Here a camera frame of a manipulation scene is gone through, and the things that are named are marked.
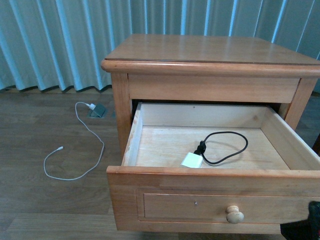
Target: nightstand top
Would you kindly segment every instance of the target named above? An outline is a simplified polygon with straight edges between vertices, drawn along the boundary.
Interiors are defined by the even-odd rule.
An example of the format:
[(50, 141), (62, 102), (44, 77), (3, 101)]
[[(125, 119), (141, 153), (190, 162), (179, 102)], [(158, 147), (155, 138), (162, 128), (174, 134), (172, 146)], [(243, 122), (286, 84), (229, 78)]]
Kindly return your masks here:
[(133, 34), (106, 60), (319, 65), (320, 61), (260, 38)]

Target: light blue curtain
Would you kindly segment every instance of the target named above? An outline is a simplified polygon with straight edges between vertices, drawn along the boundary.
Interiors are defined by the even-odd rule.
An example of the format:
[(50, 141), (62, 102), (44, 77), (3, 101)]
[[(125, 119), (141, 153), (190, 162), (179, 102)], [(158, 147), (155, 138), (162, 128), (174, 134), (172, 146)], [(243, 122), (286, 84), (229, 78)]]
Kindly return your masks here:
[(0, 0), (0, 89), (101, 90), (101, 60), (132, 33), (259, 37), (319, 60), (320, 0)]

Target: wooden nightstand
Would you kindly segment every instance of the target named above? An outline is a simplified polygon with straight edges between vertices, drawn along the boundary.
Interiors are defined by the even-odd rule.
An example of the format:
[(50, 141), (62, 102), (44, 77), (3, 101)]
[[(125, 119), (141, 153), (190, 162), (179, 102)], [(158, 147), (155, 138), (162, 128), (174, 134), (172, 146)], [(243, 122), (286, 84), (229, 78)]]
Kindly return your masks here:
[[(119, 230), (279, 234), (320, 200), (320, 159), (293, 131), (320, 61), (258, 38), (134, 34), (102, 68), (124, 156), (107, 169)], [(132, 120), (132, 100), (175, 104), (140, 103)], [(203, 135), (230, 128), (250, 138), (243, 156), (179, 168)], [(242, 223), (227, 222), (230, 206)]]

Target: lower drawer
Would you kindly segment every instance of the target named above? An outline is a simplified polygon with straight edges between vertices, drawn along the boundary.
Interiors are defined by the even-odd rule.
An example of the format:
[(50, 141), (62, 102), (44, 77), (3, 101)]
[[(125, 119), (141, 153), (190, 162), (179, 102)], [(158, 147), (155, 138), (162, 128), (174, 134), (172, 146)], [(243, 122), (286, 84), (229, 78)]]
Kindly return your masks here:
[[(218, 131), (245, 135), (247, 149), (217, 166), (179, 167)], [(206, 157), (243, 145), (215, 137)], [(280, 224), (306, 219), (308, 203), (320, 201), (320, 158), (265, 106), (139, 104), (122, 166), (109, 166), (107, 177), (117, 229), (126, 231), (280, 234)], [(230, 206), (242, 222), (227, 221)]]

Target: cable plug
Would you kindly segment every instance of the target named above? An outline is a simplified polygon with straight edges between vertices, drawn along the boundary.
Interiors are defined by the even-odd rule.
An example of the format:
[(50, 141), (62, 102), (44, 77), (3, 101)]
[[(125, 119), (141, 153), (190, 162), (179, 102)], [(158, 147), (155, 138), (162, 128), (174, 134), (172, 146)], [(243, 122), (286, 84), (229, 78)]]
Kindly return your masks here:
[(91, 103), (90, 105), (87, 105), (92, 111), (96, 108), (96, 105), (94, 105), (93, 103)]
[(197, 154), (197, 155), (202, 155), (205, 153), (206, 151), (206, 144), (205, 144), (205, 141), (200, 141), (200, 144), (199, 146), (196, 148), (196, 150), (194, 151), (194, 154)]

